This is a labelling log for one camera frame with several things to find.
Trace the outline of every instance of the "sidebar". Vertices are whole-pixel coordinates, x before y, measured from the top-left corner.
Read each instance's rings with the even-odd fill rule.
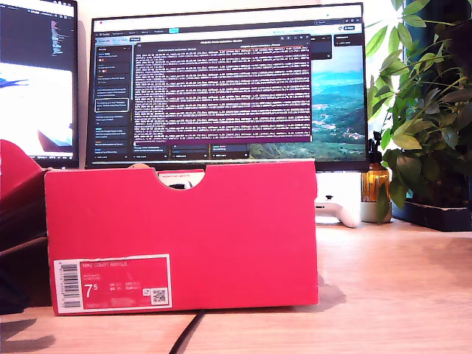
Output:
[[[94,93],[95,158],[120,161],[131,153],[131,46],[97,48]]]

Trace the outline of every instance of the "barcode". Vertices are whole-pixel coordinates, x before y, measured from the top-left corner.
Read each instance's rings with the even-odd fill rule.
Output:
[[[79,308],[81,306],[79,268],[77,264],[61,264],[61,287],[60,292],[64,298],[65,308]]]

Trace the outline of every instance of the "white controller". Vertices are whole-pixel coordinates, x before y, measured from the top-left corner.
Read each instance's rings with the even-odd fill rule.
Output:
[[[356,228],[361,223],[361,216],[355,215],[347,208],[331,201],[330,196],[327,196],[323,202],[315,202],[315,214],[319,216],[333,216],[341,221],[345,226]]]

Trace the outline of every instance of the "bottle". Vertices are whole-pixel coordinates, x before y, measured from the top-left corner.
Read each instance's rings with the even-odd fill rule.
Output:
[[[361,174],[361,220],[368,223],[377,223],[377,201],[382,184],[387,192],[390,184],[389,171],[381,165],[382,154],[378,151],[381,144],[381,135],[375,131],[374,139],[369,139],[369,171]],[[392,204],[389,213],[382,221],[389,222],[392,218]]]

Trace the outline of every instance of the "desk surface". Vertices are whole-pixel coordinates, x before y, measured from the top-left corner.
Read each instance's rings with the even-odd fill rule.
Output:
[[[192,353],[470,353],[472,234],[318,226],[320,303],[213,310]],[[195,313],[1,317],[1,352],[168,353]]]

